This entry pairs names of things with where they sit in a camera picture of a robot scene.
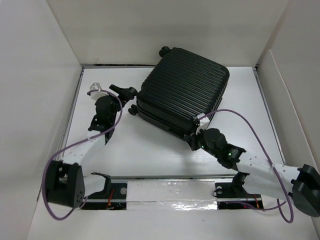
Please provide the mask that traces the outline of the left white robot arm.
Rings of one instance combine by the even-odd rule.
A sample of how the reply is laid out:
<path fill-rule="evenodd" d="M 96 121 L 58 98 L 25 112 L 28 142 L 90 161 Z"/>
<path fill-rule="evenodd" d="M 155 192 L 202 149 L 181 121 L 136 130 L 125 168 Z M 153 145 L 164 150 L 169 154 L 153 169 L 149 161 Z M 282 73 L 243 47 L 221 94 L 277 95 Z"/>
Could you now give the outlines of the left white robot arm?
<path fill-rule="evenodd" d="M 110 85 L 110 91 L 102 90 L 94 83 L 87 93 L 95 101 L 95 114 L 85 138 L 72 144 L 70 153 L 53 158 L 46 168 L 43 195 L 47 203 L 72 209 L 81 206 L 91 195 L 107 198 L 111 194 L 111 178 L 107 174 L 92 172 L 84 175 L 84 169 L 94 156 L 111 139 L 119 123 L 124 106 L 138 94 L 133 87 L 120 88 Z"/>

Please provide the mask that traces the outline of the black hard-shell suitcase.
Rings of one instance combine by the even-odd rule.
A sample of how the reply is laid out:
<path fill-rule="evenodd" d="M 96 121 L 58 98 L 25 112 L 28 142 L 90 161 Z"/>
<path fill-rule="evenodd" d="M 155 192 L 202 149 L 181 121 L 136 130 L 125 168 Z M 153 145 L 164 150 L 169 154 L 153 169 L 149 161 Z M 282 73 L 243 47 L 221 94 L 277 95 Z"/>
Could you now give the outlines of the black hard-shell suitcase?
<path fill-rule="evenodd" d="M 183 48 L 164 46 L 161 60 L 143 81 L 128 112 L 192 145 L 198 115 L 218 108 L 230 72 L 227 67 Z"/>

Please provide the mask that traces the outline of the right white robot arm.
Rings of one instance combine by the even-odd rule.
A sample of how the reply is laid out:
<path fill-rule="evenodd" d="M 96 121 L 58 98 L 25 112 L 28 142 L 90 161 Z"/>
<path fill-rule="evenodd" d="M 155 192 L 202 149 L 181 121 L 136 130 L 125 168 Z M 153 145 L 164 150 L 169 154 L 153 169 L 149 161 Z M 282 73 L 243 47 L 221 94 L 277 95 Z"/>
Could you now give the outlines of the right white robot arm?
<path fill-rule="evenodd" d="M 307 164 L 302 167 L 270 163 L 239 146 L 227 142 L 216 128 L 184 136 L 192 150 L 202 149 L 226 169 L 237 171 L 231 191 L 237 197 L 246 193 L 286 201 L 302 213 L 320 216 L 320 174 Z"/>

